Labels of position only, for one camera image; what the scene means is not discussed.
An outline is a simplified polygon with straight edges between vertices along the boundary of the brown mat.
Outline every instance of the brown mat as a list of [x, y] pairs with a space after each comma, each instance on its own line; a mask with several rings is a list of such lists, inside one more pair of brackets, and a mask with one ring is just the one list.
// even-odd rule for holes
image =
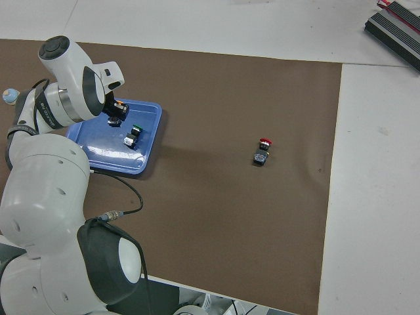
[[[1, 90], [52, 79], [39, 46], [0, 41]], [[164, 110], [149, 165], [129, 180], [144, 210], [118, 222], [142, 244], [150, 274], [316, 314], [341, 64], [82, 47], [94, 63], [118, 62], [126, 83], [117, 97]], [[12, 108], [1, 111], [4, 135]], [[261, 137], [273, 146], [256, 167]], [[0, 166], [3, 188], [8, 171]], [[91, 177], [87, 218], [136, 205], [117, 181]]]

